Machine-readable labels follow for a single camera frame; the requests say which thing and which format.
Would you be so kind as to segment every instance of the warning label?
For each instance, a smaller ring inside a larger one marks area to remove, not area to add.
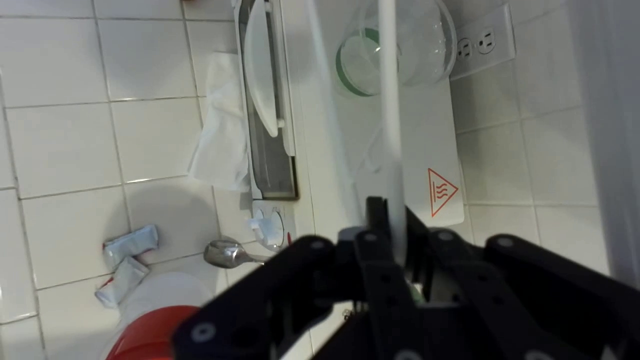
[[[457,185],[453,185],[449,180],[445,180],[436,169],[428,169],[428,191],[429,191],[429,206],[431,206],[431,218],[438,216],[438,211],[447,204],[447,200],[453,197],[457,191]]]

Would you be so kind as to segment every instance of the red object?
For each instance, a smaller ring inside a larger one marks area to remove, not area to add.
[[[195,310],[193,306],[169,306],[135,318],[105,360],[171,360],[171,333]]]

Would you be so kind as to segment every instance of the wall outlet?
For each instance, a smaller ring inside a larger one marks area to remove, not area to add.
[[[516,56],[508,6],[489,9],[483,17],[457,25],[457,57],[452,79],[492,68]]]

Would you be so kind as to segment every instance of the white rod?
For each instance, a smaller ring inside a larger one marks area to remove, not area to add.
[[[399,134],[399,92],[397,92],[397,44],[395,44],[395,0],[378,0],[379,9],[379,93],[381,93],[381,123],[387,145],[385,159],[385,200],[392,231],[392,252],[397,263],[405,260],[405,210],[404,210],[404,180],[402,180],[402,134]]]

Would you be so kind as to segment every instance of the white cloth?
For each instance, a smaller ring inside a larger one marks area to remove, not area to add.
[[[247,191],[247,129],[239,95],[236,54],[211,54],[203,129],[195,145],[189,176],[219,190]]]

